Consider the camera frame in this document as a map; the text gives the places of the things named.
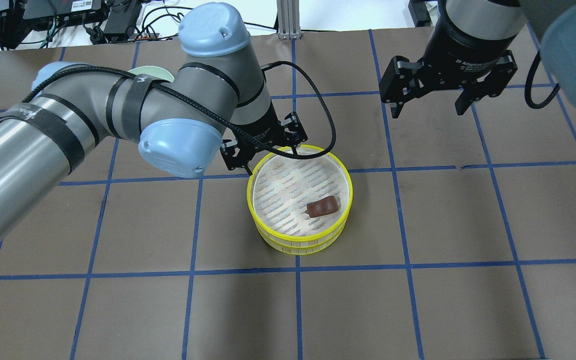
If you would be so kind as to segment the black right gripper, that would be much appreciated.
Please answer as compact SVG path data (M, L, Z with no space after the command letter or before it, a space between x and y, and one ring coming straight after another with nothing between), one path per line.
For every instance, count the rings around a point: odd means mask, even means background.
M390 104L392 119L404 105L435 91L462 89L454 103L463 116L482 97L501 95L518 71L510 44L518 35L512 26L508 35L484 39L473 30L461 30L450 20L439 20L418 60L395 55L379 82L381 102Z

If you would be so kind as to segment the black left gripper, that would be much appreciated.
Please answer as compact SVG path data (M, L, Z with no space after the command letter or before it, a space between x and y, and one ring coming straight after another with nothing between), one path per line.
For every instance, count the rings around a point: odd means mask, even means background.
M302 142L308 140L301 120L296 112L290 112L284 118L277 116L276 111L267 111L261 118L252 123L238 126L252 139L267 147L290 147L296 148ZM251 171L249 162L256 153L262 151L262 146L253 144L239 135L235 139L224 139L219 148L222 160L233 171L237 168Z

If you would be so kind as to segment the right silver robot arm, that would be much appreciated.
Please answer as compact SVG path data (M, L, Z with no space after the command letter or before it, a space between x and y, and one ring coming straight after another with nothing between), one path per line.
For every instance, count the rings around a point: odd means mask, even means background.
M518 71L509 47L526 24L539 44L526 104L542 109L563 91L576 107L576 0L440 0L423 56L390 60L379 82L382 103L398 118L413 99L462 89L454 103L461 116L476 101L500 96Z

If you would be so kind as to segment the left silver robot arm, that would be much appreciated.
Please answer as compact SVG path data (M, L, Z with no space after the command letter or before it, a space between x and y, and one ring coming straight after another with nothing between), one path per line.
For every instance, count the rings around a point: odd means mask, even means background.
M171 82L86 63L55 62L0 115L0 241L103 139L138 145L152 166L196 179L217 152L229 169L307 136L280 119L238 10L210 2L180 21L186 54Z

